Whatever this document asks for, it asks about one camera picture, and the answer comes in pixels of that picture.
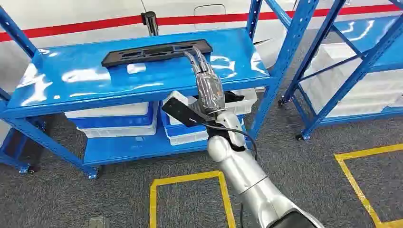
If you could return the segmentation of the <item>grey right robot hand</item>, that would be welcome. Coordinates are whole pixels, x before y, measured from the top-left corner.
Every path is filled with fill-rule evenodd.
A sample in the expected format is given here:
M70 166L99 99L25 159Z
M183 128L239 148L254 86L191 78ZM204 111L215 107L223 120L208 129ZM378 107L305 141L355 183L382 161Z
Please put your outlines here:
M196 77L198 90L198 104L202 114L215 117L225 110L225 94L221 79L218 77L205 56L197 46L192 47L197 58L188 51L184 55L188 58Z

